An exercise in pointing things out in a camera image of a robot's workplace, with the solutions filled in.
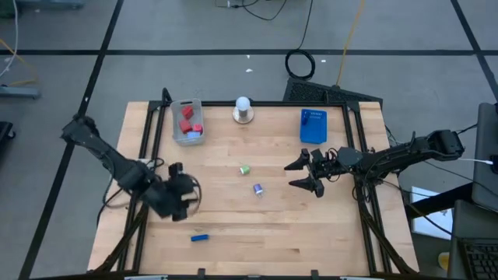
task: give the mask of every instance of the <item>red block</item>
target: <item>red block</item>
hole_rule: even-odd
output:
[[[184,134],[192,131],[192,126],[187,120],[181,120],[178,124],[180,125],[181,132],[183,132]]]
[[[194,124],[194,131],[202,134],[202,124]]]
[[[194,115],[194,108],[192,108],[192,106],[185,106],[181,108],[181,113],[188,120]]]

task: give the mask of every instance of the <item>desk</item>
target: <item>desk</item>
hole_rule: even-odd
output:
[[[139,154],[147,106],[128,104],[117,145],[128,158]],[[368,146],[386,149],[379,104],[361,103],[360,107]],[[324,197],[316,198],[288,185],[290,180],[305,177],[305,171],[283,170],[297,159],[301,148],[347,146],[342,110],[317,109],[328,112],[328,142],[323,145],[300,142],[300,107],[255,107],[254,120],[246,125],[232,119],[232,107],[203,107],[206,141],[191,147],[181,147],[173,140],[168,109],[159,157],[166,163],[182,162],[185,171],[199,180],[203,199],[199,213],[182,222],[161,220],[149,213],[140,273],[195,275],[198,268],[205,268],[207,275],[310,275],[312,269],[323,276],[368,275],[358,204],[351,195],[352,177],[343,175],[336,183],[323,180]],[[352,127],[359,147],[356,126]],[[243,164],[251,166],[247,176],[239,174]],[[167,168],[159,168],[157,173],[166,177]],[[394,175],[386,180],[397,183]],[[254,195],[254,184],[265,189],[263,198]],[[116,190],[117,186],[112,186],[110,194]],[[377,196],[386,237],[407,264],[418,270],[400,191],[380,185]],[[128,199],[123,194],[114,203]],[[89,269],[101,264],[121,238],[126,213],[124,208],[103,212]],[[190,236],[202,233],[208,233],[210,239],[190,241]],[[381,271],[377,241],[372,237],[377,270]],[[134,246],[132,241],[126,268],[132,266]]]

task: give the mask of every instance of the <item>blue box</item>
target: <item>blue box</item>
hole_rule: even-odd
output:
[[[301,110],[300,139],[303,143],[321,144],[327,141],[327,112]]]

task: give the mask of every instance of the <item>blue marker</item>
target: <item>blue marker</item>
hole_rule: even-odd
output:
[[[199,235],[199,236],[192,236],[190,238],[190,240],[192,242],[200,241],[200,240],[208,240],[208,239],[209,239],[209,235],[207,235],[207,234],[202,234],[202,235]]]

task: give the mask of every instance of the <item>gray floor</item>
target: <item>gray floor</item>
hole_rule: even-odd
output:
[[[33,9],[19,20],[19,48],[91,49],[100,47],[115,0],[87,0],[81,10]],[[482,49],[498,49],[494,28],[498,5],[492,0],[460,0]],[[254,11],[270,16],[281,1],[261,2]],[[289,1],[280,16],[267,23],[242,9],[214,8],[210,0],[125,0],[110,49],[280,49],[296,47],[306,22],[304,0]],[[310,49],[340,49],[345,43],[359,0],[315,0],[307,39]],[[0,20],[0,37],[13,44],[12,20]],[[470,50],[471,46],[449,1],[367,1],[352,49]],[[3,60],[0,57],[0,68]],[[0,120],[15,124],[18,136],[2,157],[0,168],[0,271],[17,277],[51,188],[65,143],[61,128],[77,111],[96,57],[26,56],[40,74],[39,100],[0,99]],[[313,82],[332,84],[339,56],[315,56]],[[486,57],[498,72],[498,57]],[[283,55],[107,56],[93,92],[88,115],[102,136],[117,143],[126,103],[159,99],[166,86],[174,99],[281,100],[287,74]],[[309,65],[291,58],[304,73]],[[25,79],[29,72],[16,62],[1,83]],[[474,56],[348,56],[342,88],[384,98],[384,119],[399,141],[412,131],[459,129],[474,124],[481,102],[496,102]],[[475,132],[461,136],[465,157],[474,154]],[[441,164],[472,176],[472,164]],[[464,180],[426,164],[407,169],[403,187],[445,191]],[[96,213],[107,182],[100,164],[75,150],[32,276],[81,273],[86,270],[95,234]],[[421,268],[435,269],[444,243],[414,236]]]

